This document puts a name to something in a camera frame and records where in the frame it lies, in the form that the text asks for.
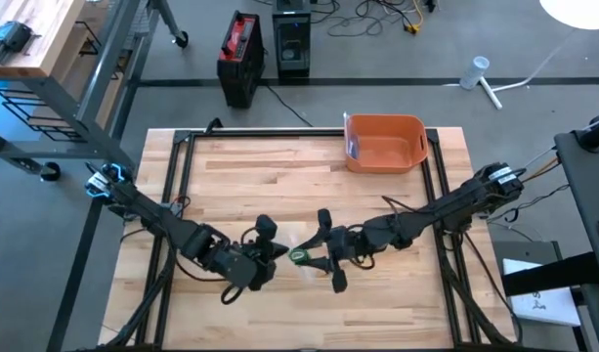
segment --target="black computer tower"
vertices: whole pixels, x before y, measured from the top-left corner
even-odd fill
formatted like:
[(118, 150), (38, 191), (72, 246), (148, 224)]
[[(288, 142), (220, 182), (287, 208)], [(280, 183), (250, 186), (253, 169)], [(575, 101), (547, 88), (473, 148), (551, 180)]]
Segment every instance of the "black computer tower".
[(310, 75), (310, 13), (309, 0), (273, 1), (279, 77)]

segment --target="desk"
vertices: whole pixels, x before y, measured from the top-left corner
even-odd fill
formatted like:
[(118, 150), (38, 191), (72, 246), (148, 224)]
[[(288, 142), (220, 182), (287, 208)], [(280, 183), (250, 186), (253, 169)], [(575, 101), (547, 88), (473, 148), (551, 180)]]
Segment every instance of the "desk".
[[(439, 128), (452, 189), (473, 175), (460, 128)], [(138, 173), (139, 190), (160, 201), (175, 130), (149, 131)], [(179, 154), (183, 164), (186, 148)], [(404, 175), (354, 174), (346, 169), (341, 137), (195, 139), (188, 178), (192, 204), (185, 218), (206, 222), (233, 240), (261, 213), (278, 223), (277, 242), (293, 246), (318, 227), (317, 210), (327, 207), (334, 226), (362, 223), (391, 212), (380, 196), (411, 206), (427, 202), (420, 167)], [(430, 165), (434, 165), (430, 156)], [(438, 174), (432, 167), (437, 195)], [(178, 166), (176, 175), (181, 175)], [(173, 190), (179, 188), (179, 177)], [(126, 232), (140, 224), (131, 224)], [(469, 232), (500, 284), (491, 238), (483, 221)], [(143, 296), (152, 236), (140, 233), (121, 246), (100, 343), (115, 336)], [(493, 292), (470, 247), (463, 247), (473, 295), (490, 320), (514, 338), (509, 313)], [(449, 322), (431, 229), (403, 251), (375, 256), (376, 267), (362, 271), (345, 262), (349, 287), (335, 294), (330, 277), (278, 260), (275, 278), (259, 292), (245, 291), (230, 306), (219, 300), (226, 284), (200, 283), (176, 271), (163, 348), (451, 348)], [(181, 260), (187, 269), (200, 272)], [(151, 312), (155, 322), (157, 306)], [(468, 336), (458, 306), (463, 336)]]
[(63, 49), (84, 0), (0, 0), (0, 25), (8, 21), (27, 24), (40, 35), (0, 66), (0, 77), (47, 77)]

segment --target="orange plastic basket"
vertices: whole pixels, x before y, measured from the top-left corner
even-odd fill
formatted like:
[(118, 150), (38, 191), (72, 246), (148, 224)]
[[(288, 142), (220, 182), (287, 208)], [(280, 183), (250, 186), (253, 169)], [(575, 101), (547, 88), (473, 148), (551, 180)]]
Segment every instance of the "orange plastic basket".
[(353, 172), (405, 173), (427, 157), (425, 125), (416, 116), (353, 114), (345, 133), (354, 144), (347, 152)]

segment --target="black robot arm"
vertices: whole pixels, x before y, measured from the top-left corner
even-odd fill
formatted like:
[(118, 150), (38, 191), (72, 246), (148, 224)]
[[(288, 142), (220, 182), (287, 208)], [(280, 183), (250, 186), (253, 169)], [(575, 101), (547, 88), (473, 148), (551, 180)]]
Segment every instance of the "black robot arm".
[(170, 241), (174, 251), (205, 271), (221, 275), (232, 286), (259, 290), (273, 278), (275, 260), (288, 248), (273, 242), (277, 225), (267, 215), (260, 215), (255, 241), (232, 242), (226, 235), (207, 224), (183, 220), (138, 191), (127, 170), (118, 164), (106, 164), (86, 184), (87, 194), (103, 198), (105, 205), (119, 216), (138, 215), (141, 223), (155, 236)]
[[(373, 254), (386, 250), (388, 244), (396, 249), (411, 246), (427, 226), (436, 222), (446, 233), (461, 234), (470, 228), (473, 214), (487, 216), (520, 196), (523, 183), (518, 176), (523, 171), (512, 170), (505, 163), (487, 165), (457, 190), (419, 209), (377, 216), (361, 225), (332, 228), (329, 211), (321, 209), (317, 234), (295, 247), (290, 259), (296, 265), (332, 273), (334, 291), (342, 292), (347, 288), (347, 279), (340, 269), (340, 260), (349, 260), (361, 269), (372, 269)], [(327, 256), (311, 258), (307, 250), (323, 244)], [(367, 258), (370, 264), (365, 266)]]

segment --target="concrete floor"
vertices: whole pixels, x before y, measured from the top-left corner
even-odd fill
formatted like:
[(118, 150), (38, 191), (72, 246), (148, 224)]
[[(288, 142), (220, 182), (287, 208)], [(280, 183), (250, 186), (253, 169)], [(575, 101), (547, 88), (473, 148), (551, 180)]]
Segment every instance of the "concrete floor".
[[(357, 0), (340, 1), (353, 12)], [(216, 56), (235, 9), (259, 13), (265, 45), (273, 52), (270, 8), (251, 0), (169, 0), (192, 46), (180, 52), (161, 23), (144, 78), (213, 78)], [(475, 55), (491, 60), (490, 77), (526, 76), (570, 29), (549, 18), (536, 1), (443, 1), (416, 37), (386, 25), (376, 37), (332, 38), (327, 23), (313, 26), (313, 77), (457, 77)], [(599, 76), (599, 31), (579, 31), (541, 74)], [(276, 74), (268, 58), (265, 75)], [(448, 87), (278, 87), (284, 100), (316, 126), (340, 125), (342, 113), (411, 113), (430, 126), (462, 126), (475, 167), (502, 160), (522, 165), (552, 144), (558, 132), (579, 128), (599, 114), (599, 86), (532, 86), (500, 94), (494, 109), (480, 90)], [(227, 126), (301, 126), (266, 89), (250, 110), (226, 107), (220, 88), (141, 88), (122, 148), (139, 159), (146, 131), (202, 127), (213, 117)], [(81, 161), (63, 161), (57, 184), (40, 183), (0, 160), (0, 350), (44, 350), (90, 201)], [(565, 182), (561, 171), (532, 182), (521, 201)], [(565, 256), (590, 249), (570, 193), (521, 215), (523, 230), (558, 241)], [(69, 326), (65, 347), (97, 341), (118, 252), (121, 223), (104, 212)], [(492, 237), (520, 241), (492, 228)], [(531, 347), (575, 349), (570, 331), (525, 322)]]

